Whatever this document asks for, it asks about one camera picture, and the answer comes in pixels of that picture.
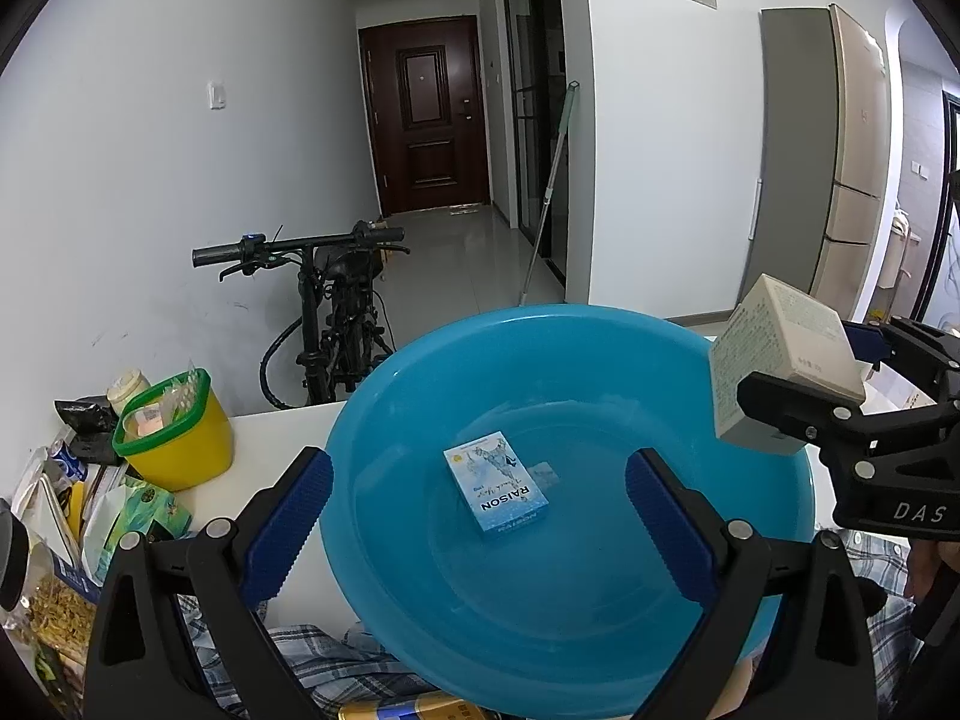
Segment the person's right hand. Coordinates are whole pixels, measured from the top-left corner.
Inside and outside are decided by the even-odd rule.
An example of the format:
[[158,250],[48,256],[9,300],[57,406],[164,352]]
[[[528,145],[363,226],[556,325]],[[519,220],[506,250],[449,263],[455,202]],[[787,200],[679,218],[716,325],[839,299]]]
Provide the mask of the person's right hand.
[[916,605],[923,601],[934,583],[935,574],[939,571],[940,557],[939,543],[927,539],[912,539],[910,541],[910,555],[908,556],[908,578],[905,585],[905,595]]

